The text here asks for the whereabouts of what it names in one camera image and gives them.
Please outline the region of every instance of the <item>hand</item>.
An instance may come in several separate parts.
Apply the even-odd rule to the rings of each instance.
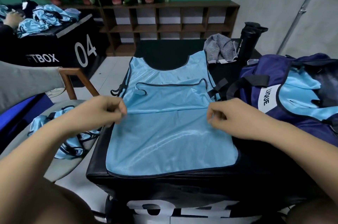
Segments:
[[[20,24],[20,22],[23,21],[23,17],[18,12],[9,12],[6,15],[5,20],[3,21],[3,24],[9,25],[11,28],[17,28]]]
[[[49,123],[59,124],[67,136],[119,123],[127,114],[122,98],[97,96]]]
[[[206,114],[208,122],[231,136],[268,142],[276,128],[287,125],[238,98],[212,102]]]

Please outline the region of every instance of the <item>gray towel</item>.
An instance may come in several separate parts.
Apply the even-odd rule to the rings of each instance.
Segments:
[[[219,59],[234,62],[237,58],[238,43],[222,34],[214,34],[206,39],[203,50],[206,51],[208,63],[216,63]]]

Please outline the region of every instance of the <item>light blue vest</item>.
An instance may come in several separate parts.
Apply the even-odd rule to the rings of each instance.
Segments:
[[[113,175],[149,176],[233,165],[230,135],[206,120],[214,82],[205,52],[174,70],[156,70],[132,58],[121,97],[128,115],[115,124],[106,167]]]

